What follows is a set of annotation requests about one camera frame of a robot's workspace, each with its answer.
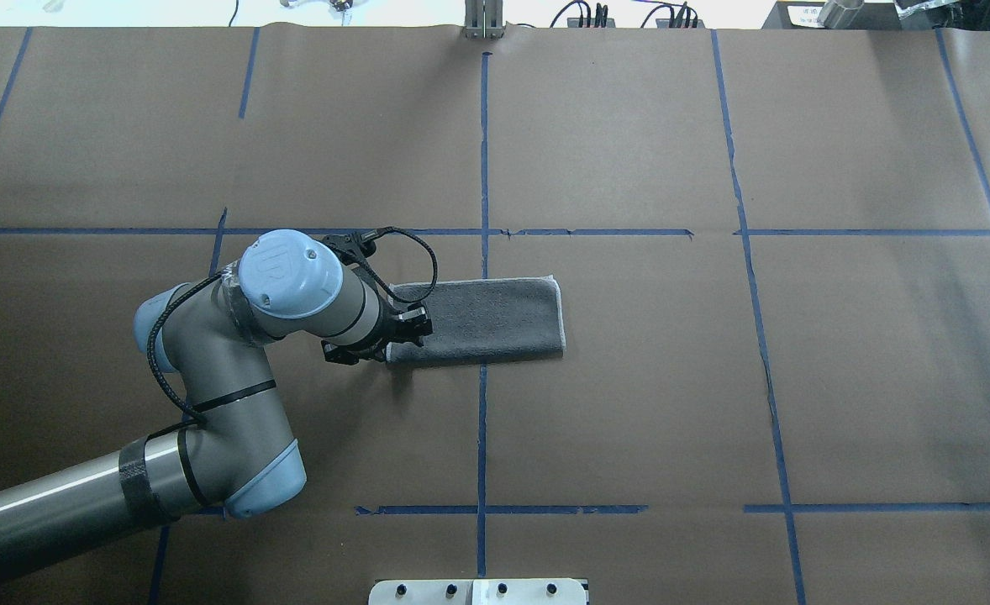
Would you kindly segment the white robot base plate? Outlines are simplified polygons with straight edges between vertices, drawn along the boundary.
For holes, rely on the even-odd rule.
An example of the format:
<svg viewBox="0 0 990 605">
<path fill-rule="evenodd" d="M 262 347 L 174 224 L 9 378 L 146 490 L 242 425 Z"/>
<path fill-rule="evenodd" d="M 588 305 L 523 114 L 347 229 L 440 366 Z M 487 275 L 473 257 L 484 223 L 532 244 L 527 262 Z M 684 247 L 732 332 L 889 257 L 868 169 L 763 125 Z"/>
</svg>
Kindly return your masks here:
<svg viewBox="0 0 990 605">
<path fill-rule="evenodd" d="M 587 581 L 552 578 L 465 578 L 378 581 L 368 604 L 590 604 Z"/>
</svg>

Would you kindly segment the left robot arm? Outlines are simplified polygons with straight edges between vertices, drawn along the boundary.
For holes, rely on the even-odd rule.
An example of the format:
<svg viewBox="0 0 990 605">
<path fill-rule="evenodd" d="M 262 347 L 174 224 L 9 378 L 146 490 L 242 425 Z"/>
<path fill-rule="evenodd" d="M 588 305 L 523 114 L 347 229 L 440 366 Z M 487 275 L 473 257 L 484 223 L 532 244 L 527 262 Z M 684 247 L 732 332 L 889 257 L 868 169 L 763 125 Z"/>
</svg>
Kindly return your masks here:
<svg viewBox="0 0 990 605">
<path fill-rule="evenodd" d="M 369 264 L 390 233 L 267 231 L 208 278 L 145 300 L 134 337 L 182 421 L 0 491 L 0 585 L 209 507 L 248 519 L 299 494 L 302 452 L 265 348 L 306 332 L 327 361 L 354 365 L 421 345 L 423 299 L 396 295 Z"/>
</svg>

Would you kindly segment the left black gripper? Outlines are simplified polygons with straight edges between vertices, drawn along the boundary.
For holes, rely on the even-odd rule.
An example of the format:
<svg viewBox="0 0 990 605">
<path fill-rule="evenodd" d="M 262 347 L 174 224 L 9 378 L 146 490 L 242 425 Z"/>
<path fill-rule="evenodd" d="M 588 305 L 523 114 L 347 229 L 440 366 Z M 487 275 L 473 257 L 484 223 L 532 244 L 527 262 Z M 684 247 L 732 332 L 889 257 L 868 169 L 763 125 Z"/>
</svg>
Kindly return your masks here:
<svg viewBox="0 0 990 605">
<path fill-rule="evenodd" d="M 404 298 L 395 293 L 373 269 L 369 257 L 377 252 L 377 239 L 384 233 L 330 234 L 321 239 L 323 245 L 336 255 L 345 267 L 352 266 L 358 280 L 372 290 L 376 301 L 365 308 L 376 311 L 373 326 L 354 342 L 336 344 L 329 337 L 321 340 L 324 360 L 329 363 L 353 366 L 361 360 L 387 360 L 387 347 L 391 344 L 410 344 L 424 347 L 426 337 L 433 333 L 433 322 L 424 300 L 433 294 L 434 279 L 417 298 Z"/>
</svg>

